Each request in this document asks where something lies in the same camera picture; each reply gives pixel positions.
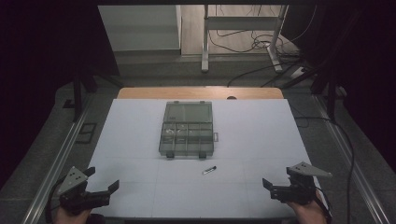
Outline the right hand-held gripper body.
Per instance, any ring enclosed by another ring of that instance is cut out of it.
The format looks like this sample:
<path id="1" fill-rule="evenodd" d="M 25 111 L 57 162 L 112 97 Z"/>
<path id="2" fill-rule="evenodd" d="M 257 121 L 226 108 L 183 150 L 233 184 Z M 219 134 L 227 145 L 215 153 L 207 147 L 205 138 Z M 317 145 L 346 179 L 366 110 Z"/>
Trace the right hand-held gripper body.
<path id="1" fill-rule="evenodd" d="M 282 203 L 295 202 L 301 205 L 308 204 L 316 198 L 315 176 L 332 177 L 330 172 L 323 171 L 318 167 L 308 164 L 304 161 L 286 168 L 287 175 L 295 175 L 299 184 L 288 186 L 274 186 L 270 190 L 272 199 L 279 200 Z"/>

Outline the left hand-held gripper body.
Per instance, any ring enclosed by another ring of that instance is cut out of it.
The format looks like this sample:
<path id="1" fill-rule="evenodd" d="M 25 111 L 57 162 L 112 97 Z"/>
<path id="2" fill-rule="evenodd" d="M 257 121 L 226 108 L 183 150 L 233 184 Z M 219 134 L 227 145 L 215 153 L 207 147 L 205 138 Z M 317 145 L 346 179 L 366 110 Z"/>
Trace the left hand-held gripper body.
<path id="1" fill-rule="evenodd" d="M 72 167 L 57 192 L 60 206 L 73 215 L 109 205 L 110 193 L 108 190 L 98 192 L 86 190 L 89 176 L 85 176 L 83 172 Z"/>

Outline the clear plastic compartment box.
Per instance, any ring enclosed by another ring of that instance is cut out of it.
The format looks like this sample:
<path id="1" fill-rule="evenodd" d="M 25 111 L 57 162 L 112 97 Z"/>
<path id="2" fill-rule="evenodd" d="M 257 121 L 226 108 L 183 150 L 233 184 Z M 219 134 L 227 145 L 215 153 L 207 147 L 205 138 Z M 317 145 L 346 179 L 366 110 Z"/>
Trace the clear plastic compartment box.
<path id="1" fill-rule="evenodd" d="M 214 154 L 214 142 L 211 102 L 166 103 L 159 144 L 162 156 L 206 159 Z"/>

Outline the person's right hand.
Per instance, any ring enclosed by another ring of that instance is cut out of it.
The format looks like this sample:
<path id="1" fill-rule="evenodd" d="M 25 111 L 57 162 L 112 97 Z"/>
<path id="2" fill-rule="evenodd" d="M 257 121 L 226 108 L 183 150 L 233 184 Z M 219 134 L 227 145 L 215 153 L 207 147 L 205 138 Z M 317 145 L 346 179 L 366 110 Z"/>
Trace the person's right hand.
<path id="1" fill-rule="evenodd" d="M 300 224 L 327 224 L 323 210 L 315 201 L 305 205 L 287 202 L 287 205 L 294 211 Z"/>

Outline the person's left hand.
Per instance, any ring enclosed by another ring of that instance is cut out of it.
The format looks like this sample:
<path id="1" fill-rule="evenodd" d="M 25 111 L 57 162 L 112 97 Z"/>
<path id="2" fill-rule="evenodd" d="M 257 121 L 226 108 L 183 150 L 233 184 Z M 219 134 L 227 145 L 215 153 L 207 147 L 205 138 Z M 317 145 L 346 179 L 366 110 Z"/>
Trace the person's left hand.
<path id="1" fill-rule="evenodd" d="M 86 224 L 88 217 L 91 214 L 91 210 L 85 210 L 81 212 L 79 215 L 74 216 L 70 214 L 62 207 L 60 207 L 57 211 L 55 219 L 53 220 L 54 224 Z"/>

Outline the white table board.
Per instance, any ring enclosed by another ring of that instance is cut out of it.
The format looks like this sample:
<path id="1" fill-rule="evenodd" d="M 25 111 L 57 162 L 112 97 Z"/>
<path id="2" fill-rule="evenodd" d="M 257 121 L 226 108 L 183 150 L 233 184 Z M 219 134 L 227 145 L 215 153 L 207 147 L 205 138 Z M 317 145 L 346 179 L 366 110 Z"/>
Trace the white table board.
<path id="1" fill-rule="evenodd" d="M 215 100 L 219 139 L 207 160 L 159 152 L 164 100 L 114 100 L 93 153 L 89 190 L 119 189 L 100 208 L 119 218 L 293 217 L 262 185 L 289 183 L 286 168 L 308 161 L 287 100 Z M 202 171 L 217 166 L 207 175 Z"/>

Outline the black metal stand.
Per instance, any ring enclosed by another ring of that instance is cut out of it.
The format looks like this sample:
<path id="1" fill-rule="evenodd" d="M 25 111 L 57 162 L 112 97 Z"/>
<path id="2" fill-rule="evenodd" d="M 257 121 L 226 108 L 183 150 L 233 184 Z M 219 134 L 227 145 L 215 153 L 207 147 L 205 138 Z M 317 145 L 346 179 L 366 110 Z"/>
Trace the black metal stand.
<path id="1" fill-rule="evenodd" d="M 84 87 L 88 93 L 93 93 L 97 91 L 97 84 L 93 78 L 93 75 L 76 73 L 73 79 L 73 87 L 74 87 L 74 108 L 75 108 L 75 115 L 73 121 L 77 121 L 82 113 L 81 87 Z"/>
<path id="2" fill-rule="evenodd" d="M 311 91 L 320 94 L 327 89 L 327 115 L 331 120 L 335 119 L 335 99 L 336 99 L 336 74 L 332 71 L 319 74 L 314 80 Z"/>

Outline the white power strip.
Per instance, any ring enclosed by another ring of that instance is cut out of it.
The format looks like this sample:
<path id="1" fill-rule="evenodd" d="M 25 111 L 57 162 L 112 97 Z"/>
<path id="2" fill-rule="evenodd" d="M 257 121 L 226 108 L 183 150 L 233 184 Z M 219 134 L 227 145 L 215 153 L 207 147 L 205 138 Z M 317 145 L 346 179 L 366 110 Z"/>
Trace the white power strip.
<path id="1" fill-rule="evenodd" d="M 307 69 L 304 67 L 299 67 L 298 69 L 296 69 L 291 75 L 291 78 L 297 78 L 299 76 L 301 76 L 304 72 L 306 72 Z"/>

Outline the white cabinet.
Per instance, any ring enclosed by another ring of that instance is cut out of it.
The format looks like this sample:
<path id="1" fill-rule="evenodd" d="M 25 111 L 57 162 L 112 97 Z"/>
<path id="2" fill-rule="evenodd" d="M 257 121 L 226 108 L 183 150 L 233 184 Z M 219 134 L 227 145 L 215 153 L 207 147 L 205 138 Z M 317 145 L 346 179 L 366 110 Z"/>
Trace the white cabinet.
<path id="1" fill-rule="evenodd" d="M 180 50 L 181 6 L 99 6 L 114 51 Z"/>

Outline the aluminium floor rail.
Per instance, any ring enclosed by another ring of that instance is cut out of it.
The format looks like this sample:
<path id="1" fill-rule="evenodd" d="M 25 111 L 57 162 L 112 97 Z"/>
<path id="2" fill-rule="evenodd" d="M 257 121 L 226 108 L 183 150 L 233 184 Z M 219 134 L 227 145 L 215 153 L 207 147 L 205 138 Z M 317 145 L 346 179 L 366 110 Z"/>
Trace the aluminium floor rail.
<path id="1" fill-rule="evenodd" d="M 386 214 L 383 204 L 380 202 L 372 185 L 369 183 L 359 163 L 355 159 L 354 148 L 350 142 L 349 136 L 339 124 L 328 117 L 325 101 L 317 95 L 313 95 L 313 100 L 321 117 L 325 119 L 328 130 L 334 139 L 343 160 L 349 167 L 350 178 L 348 183 L 354 181 L 372 218 L 374 219 L 375 224 L 390 224 L 390 219 Z"/>
<path id="2" fill-rule="evenodd" d="M 83 103 L 81 115 L 73 122 L 70 130 L 68 131 L 59 152 L 57 153 L 52 165 L 49 167 L 49 171 L 46 173 L 43 182 L 21 221 L 21 224 L 36 224 L 40 219 L 50 195 L 50 190 L 57 181 L 58 176 L 64 167 L 66 159 L 78 137 L 82 124 L 85 121 L 91 103 L 91 98 L 87 99 Z"/>

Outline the white metal desk frame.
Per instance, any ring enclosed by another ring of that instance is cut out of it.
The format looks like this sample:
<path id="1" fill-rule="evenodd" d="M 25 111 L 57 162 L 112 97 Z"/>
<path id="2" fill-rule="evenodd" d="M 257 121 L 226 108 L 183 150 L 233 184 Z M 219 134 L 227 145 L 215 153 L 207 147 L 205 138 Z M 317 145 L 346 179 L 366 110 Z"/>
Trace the white metal desk frame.
<path id="1" fill-rule="evenodd" d="M 283 21 L 288 6 L 280 7 L 277 17 L 210 17 L 208 15 L 208 5 L 204 5 L 204 40 L 202 50 L 201 70 L 205 73 L 209 66 L 208 38 L 210 30 L 247 30 L 247 31 L 273 31 L 273 37 L 266 50 L 270 56 L 275 71 L 283 71 L 280 60 L 276 55 L 276 41 L 279 38 Z"/>

